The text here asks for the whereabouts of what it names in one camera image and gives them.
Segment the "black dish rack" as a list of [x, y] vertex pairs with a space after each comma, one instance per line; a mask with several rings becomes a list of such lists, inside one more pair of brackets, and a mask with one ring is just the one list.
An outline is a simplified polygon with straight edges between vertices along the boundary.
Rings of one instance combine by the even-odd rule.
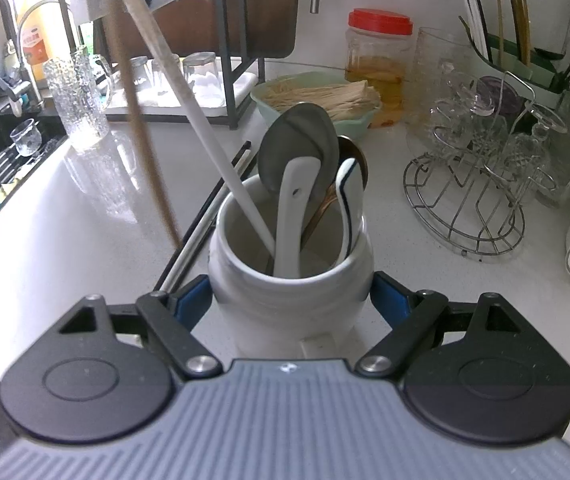
[[[210, 119], [234, 129], [243, 116], [248, 100], [232, 96], [233, 84], [264, 56], [251, 43], [249, 0], [144, 0], [147, 13], [156, 22], [156, 35], [177, 54], [211, 51], [220, 56], [224, 106], [223, 114]], [[102, 20], [108, 14], [104, 0], [58, 0], [67, 4], [77, 24]]]

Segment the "green basket of sticks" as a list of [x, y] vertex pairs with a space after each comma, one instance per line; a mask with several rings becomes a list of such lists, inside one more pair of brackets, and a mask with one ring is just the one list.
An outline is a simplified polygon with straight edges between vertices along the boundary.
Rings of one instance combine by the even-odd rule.
[[294, 105], [311, 103], [328, 114], [338, 136], [358, 140], [381, 110], [381, 97], [366, 81], [323, 72], [285, 75], [257, 84], [250, 97], [268, 125]]

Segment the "brown wooden chopstick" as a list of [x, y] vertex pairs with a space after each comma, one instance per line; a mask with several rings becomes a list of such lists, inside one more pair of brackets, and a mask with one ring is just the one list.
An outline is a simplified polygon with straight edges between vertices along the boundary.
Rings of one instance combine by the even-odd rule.
[[133, 143], [136, 153], [141, 157], [142, 168], [146, 181], [151, 190], [151, 197], [159, 212], [163, 226], [165, 227], [174, 249], [181, 247], [180, 232], [175, 223], [174, 215], [170, 207], [163, 179], [160, 177], [157, 167], [157, 159], [151, 146], [151, 138], [148, 134], [146, 122], [144, 122], [141, 107], [139, 105], [136, 87], [134, 87], [130, 55], [122, 42], [122, 0], [106, 0], [106, 33], [108, 50], [119, 66], [120, 80], [122, 88], [125, 90], [125, 97], [128, 108], [128, 122], [132, 130]]

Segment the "wine glass in sink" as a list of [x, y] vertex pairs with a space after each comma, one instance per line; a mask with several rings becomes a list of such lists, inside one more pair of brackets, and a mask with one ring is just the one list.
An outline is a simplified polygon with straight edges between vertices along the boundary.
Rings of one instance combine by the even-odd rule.
[[11, 131], [10, 139], [20, 156], [35, 155], [42, 144], [38, 122], [34, 118], [24, 120]]

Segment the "green chopstick holder caddy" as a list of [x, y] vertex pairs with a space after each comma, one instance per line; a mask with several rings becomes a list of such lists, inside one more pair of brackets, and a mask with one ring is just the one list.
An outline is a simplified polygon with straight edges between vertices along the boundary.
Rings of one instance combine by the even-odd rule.
[[474, 57], [472, 71], [486, 79], [506, 75], [520, 96], [533, 92], [540, 102], [555, 107], [570, 89], [570, 27], [562, 50], [535, 47], [528, 0], [495, 0], [496, 29], [486, 20], [490, 6], [463, 0], [460, 18]]

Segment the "white ceramic utensil jar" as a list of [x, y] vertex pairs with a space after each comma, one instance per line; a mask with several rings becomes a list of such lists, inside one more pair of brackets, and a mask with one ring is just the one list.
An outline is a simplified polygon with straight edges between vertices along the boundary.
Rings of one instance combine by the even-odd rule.
[[208, 274], [239, 354], [250, 359], [335, 358], [355, 326], [374, 274], [367, 224], [338, 262], [343, 219], [329, 209], [300, 255], [300, 278], [269, 275], [269, 255], [228, 195], [215, 219]]

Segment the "white black-edged ceramic spoon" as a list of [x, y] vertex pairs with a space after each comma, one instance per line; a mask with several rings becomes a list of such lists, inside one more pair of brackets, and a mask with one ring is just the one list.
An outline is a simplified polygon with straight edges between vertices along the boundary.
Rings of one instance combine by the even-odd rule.
[[[345, 170], [354, 162], [354, 159], [349, 159], [339, 168]], [[343, 238], [341, 239], [336, 264], [342, 263], [351, 254], [360, 235], [364, 196], [364, 188], [360, 179], [360, 168], [355, 167], [351, 180], [346, 184], [345, 199], [338, 200], [341, 222], [343, 222]]]

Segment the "white ceramic soup spoon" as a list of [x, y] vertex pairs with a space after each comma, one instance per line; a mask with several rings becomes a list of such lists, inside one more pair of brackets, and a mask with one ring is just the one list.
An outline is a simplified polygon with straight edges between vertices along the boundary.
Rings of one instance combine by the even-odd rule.
[[317, 180], [321, 162], [312, 156], [288, 162], [279, 189], [273, 275], [299, 278], [300, 237], [303, 217]]

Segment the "wooden cutting board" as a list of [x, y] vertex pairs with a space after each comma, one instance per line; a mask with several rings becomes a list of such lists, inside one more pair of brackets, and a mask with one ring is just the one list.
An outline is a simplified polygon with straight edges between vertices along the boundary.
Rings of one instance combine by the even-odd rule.
[[[297, 0], [246, 0], [247, 53], [286, 58], [294, 50]], [[220, 52], [215, 0], [175, 0], [153, 12], [172, 52]]]

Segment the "red lid plastic jar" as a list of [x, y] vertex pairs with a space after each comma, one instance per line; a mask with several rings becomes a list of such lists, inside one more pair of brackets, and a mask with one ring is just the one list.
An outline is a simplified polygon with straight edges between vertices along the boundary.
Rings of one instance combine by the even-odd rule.
[[391, 126], [402, 116], [412, 36], [413, 22], [404, 14], [354, 8], [348, 15], [345, 77], [366, 80], [378, 92], [381, 109], [372, 128]]

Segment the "copper gold spoon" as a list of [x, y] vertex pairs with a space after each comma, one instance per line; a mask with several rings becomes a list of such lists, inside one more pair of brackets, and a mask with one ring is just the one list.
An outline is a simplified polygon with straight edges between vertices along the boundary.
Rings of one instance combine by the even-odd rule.
[[366, 157], [362, 152], [361, 148], [358, 147], [355, 142], [353, 142], [347, 136], [338, 136], [338, 146], [339, 146], [339, 162], [343, 164], [349, 159], [354, 159], [355, 162], [350, 164], [345, 170], [339, 168], [335, 177], [335, 183], [332, 184], [325, 194], [325, 197], [321, 201], [321, 204], [317, 207], [317, 210], [312, 215], [308, 221], [306, 227], [303, 229], [300, 240], [300, 248], [304, 248], [308, 243], [308, 240], [312, 236], [313, 232], [317, 228], [317, 225], [322, 220], [325, 211], [332, 205], [336, 200], [345, 199], [345, 188], [346, 184], [351, 180], [353, 171], [355, 167], [359, 167], [361, 171], [361, 183], [363, 188], [366, 188], [367, 180], [369, 180], [369, 167], [367, 167]]

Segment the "large steel spoon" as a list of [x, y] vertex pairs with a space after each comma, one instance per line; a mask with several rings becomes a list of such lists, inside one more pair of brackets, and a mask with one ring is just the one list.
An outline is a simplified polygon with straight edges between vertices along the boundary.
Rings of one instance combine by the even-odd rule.
[[258, 174], [262, 185], [279, 194], [287, 162], [297, 157], [315, 157], [321, 162], [311, 192], [321, 200], [334, 181], [339, 166], [338, 136], [323, 107], [299, 103], [285, 110], [268, 128], [258, 152]]

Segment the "yellow detergent bottle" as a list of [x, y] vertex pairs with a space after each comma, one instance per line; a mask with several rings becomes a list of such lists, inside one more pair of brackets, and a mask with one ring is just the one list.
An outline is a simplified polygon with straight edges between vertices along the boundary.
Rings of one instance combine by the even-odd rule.
[[63, 22], [56, 0], [41, 0], [24, 6], [18, 25], [20, 48], [34, 74], [37, 86], [46, 88], [44, 63], [55, 58], [65, 44]]

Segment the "upturned drinking glass right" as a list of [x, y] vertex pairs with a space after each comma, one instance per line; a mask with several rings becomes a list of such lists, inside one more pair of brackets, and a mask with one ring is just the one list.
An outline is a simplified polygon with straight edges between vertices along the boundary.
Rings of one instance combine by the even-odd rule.
[[183, 75], [201, 107], [215, 108], [225, 103], [219, 70], [213, 52], [194, 52], [182, 62]]

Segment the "white chopstick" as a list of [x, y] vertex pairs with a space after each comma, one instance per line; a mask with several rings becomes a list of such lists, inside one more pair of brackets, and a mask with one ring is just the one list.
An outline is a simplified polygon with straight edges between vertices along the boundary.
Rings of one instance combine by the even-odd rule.
[[199, 137], [201, 144], [203, 144], [210, 160], [219, 171], [220, 177], [233, 194], [238, 206], [241, 207], [249, 223], [264, 244], [264, 247], [268, 249], [268, 253], [274, 255], [275, 241], [273, 235], [265, 224], [257, 206], [251, 199], [247, 188], [243, 185], [241, 178], [238, 177], [236, 170], [227, 160], [227, 157], [225, 157], [223, 149], [215, 138], [215, 133], [213, 133], [207, 117], [198, 105], [194, 93], [189, 88], [181, 70], [179, 70], [177, 64], [175, 64], [167, 41], [161, 33], [153, 14], [151, 14], [151, 10], [148, 9], [144, 0], [122, 1], [132, 16], [133, 22], [136, 24], [136, 28], [140, 32], [146, 47], [148, 47], [151, 54], [157, 58], [174, 96], [179, 100], [183, 112], [186, 114], [187, 119], [189, 119], [189, 123]]
[[196, 230], [187, 241], [186, 248], [181, 252], [178, 260], [174, 263], [168, 278], [166, 278], [159, 290], [163, 290], [164, 292], [175, 292], [183, 282], [186, 274], [191, 270], [194, 261], [215, 225], [215, 216], [218, 214], [218, 210], [223, 200], [227, 197], [227, 193], [229, 193], [229, 190], [227, 189], [227, 185], [224, 183], [223, 189], [215, 196], [213, 203], [206, 210], [204, 218], [198, 222]]

